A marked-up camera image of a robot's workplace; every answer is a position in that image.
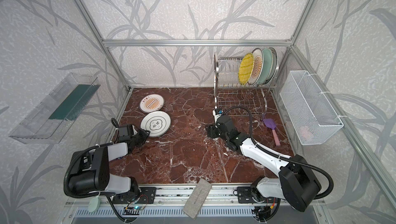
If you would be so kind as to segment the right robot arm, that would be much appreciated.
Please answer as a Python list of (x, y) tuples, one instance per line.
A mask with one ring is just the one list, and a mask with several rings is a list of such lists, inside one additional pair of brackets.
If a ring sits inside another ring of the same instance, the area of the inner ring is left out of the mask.
[(277, 175), (276, 179), (259, 177), (251, 184), (252, 198), (257, 203), (274, 198), (279, 205), (281, 200), (286, 200), (293, 209), (304, 212), (313, 200), (333, 191), (334, 180), (325, 170), (308, 164), (298, 154), (287, 156), (257, 142), (251, 112), (248, 112), (248, 134), (237, 130), (228, 111), (215, 108), (212, 114), (214, 123), (205, 128), (208, 137), (221, 138), (228, 149), (253, 159)]

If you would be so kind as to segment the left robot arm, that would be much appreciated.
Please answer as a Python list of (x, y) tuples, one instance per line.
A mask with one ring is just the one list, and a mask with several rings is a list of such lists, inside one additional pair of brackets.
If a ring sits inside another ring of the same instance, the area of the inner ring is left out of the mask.
[(111, 174), (109, 163), (142, 148), (151, 132), (135, 125), (121, 126), (115, 118), (110, 121), (117, 132), (115, 142), (73, 153), (64, 177), (67, 196), (75, 199), (106, 196), (134, 202), (142, 195), (134, 177)]

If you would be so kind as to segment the dark green rimmed white plate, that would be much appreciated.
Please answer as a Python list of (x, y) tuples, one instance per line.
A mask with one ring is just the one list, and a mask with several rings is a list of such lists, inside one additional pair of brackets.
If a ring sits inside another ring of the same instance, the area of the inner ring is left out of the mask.
[(274, 78), (274, 75), (276, 73), (276, 70), (278, 69), (277, 52), (272, 47), (270, 47), (269, 49), (271, 50), (271, 53), (272, 53), (272, 66), (271, 66), (270, 74), (268, 75), (267, 80), (265, 82), (266, 84), (268, 84), (269, 82), (272, 81), (272, 79)]

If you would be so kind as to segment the yellow green woven plate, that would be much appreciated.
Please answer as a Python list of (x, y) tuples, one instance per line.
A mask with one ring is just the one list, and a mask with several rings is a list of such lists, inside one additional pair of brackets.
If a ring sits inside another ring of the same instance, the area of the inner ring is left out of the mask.
[(254, 57), (248, 53), (242, 59), (238, 70), (238, 81), (240, 85), (246, 85), (252, 75), (254, 68)]

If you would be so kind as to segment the light green flower plate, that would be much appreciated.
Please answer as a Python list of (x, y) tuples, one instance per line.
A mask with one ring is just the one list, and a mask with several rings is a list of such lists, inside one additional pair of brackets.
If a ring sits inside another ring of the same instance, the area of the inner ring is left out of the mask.
[(262, 54), (263, 54), (262, 71), (256, 82), (258, 85), (264, 84), (266, 82), (271, 72), (271, 68), (273, 64), (273, 55), (271, 48), (263, 49)]

